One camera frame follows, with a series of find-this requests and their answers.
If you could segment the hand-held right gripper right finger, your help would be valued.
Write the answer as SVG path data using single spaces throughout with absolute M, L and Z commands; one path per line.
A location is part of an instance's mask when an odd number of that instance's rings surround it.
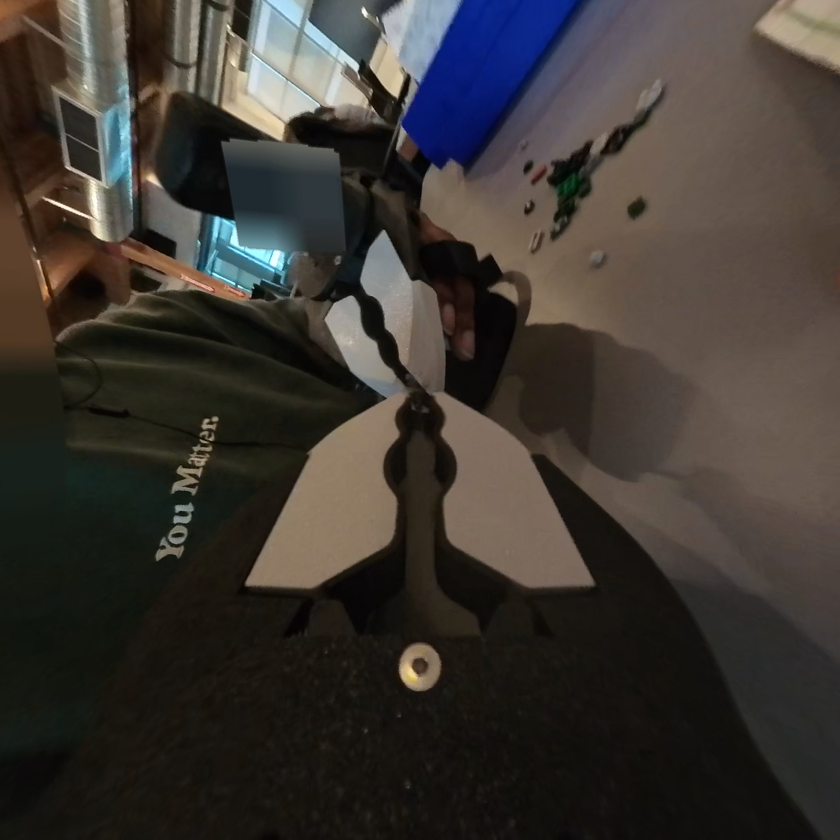
M 436 395 L 455 476 L 443 497 L 436 561 L 447 595 L 588 591 L 595 582 L 528 449 L 505 428 Z

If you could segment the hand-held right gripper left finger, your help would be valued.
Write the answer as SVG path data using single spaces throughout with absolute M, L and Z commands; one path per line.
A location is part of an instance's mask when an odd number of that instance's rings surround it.
M 378 402 L 309 452 L 246 591 L 309 595 L 387 548 L 407 477 L 398 415 L 402 394 Z

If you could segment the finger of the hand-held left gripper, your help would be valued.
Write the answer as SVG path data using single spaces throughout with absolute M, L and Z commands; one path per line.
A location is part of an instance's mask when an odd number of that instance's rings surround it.
M 415 391 L 412 373 L 413 300 L 382 302 L 376 297 L 347 297 L 335 303 L 327 326 L 350 372 L 377 395 Z
M 381 310 L 385 347 L 425 391 L 444 389 L 444 330 L 434 290 L 412 280 L 396 247 L 381 232 L 364 259 L 360 288 Z

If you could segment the pile of toy bricks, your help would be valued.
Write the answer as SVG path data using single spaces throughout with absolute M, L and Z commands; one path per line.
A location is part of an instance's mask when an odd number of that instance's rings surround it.
M 551 225 L 536 229 L 529 238 L 528 253 L 537 254 L 544 240 L 555 242 L 572 224 L 581 204 L 592 194 L 593 176 L 607 158 L 619 154 L 634 135 L 645 126 L 665 95 L 666 84 L 656 79 L 643 89 L 633 117 L 611 131 L 588 140 L 566 157 L 543 165 L 531 178 L 533 186 L 545 182 L 553 190 L 555 209 Z

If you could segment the white instruction booklet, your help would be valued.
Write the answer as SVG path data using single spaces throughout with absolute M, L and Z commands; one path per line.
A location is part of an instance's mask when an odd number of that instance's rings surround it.
M 839 1 L 779 1 L 753 31 L 795 56 L 839 73 Z

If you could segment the person's left hand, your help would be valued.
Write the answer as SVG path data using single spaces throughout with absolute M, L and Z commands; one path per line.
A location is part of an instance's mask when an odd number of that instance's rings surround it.
M 422 246 L 457 239 L 425 213 L 416 213 L 416 225 Z M 461 275 L 446 277 L 429 271 L 426 275 L 437 296 L 442 327 L 449 338 L 451 351 L 462 361 L 472 361 L 476 355 L 476 289 L 473 281 Z

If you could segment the white printed sheet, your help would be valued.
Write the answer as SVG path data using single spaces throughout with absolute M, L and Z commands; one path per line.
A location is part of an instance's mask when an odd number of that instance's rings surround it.
M 425 77 L 461 1 L 399 1 L 381 17 L 384 38 L 417 82 Z

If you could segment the blue plastic bin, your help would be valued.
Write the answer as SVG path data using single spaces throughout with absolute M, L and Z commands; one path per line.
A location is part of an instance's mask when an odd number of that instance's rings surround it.
M 581 1 L 466 1 L 402 127 L 434 167 L 483 153 Z

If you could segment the white ceiling vent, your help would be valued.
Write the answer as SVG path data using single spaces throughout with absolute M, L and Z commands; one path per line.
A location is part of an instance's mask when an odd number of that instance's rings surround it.
M 101 115 L 81 104 L 63 87 L 55 85 L 52 92 L 66 168 L 90 181 L 106 185 Z

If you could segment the silver air duct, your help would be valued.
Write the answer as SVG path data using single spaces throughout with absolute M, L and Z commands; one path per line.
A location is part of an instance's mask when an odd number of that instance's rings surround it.
M 180 92 L 218 106 L 235 2 L 162 5 L 164 97 L 172 99 Z M 138 227 L 140 153 L 135 123 L 140 93 L 131 81 L 130 6 L 122 1 L 56 3 L 66 78 L 53 86 L 66 89 L 101 115 L 108 183 L 77 176 L 83 182 L 91 235 L 108 244 L 122 242 Z

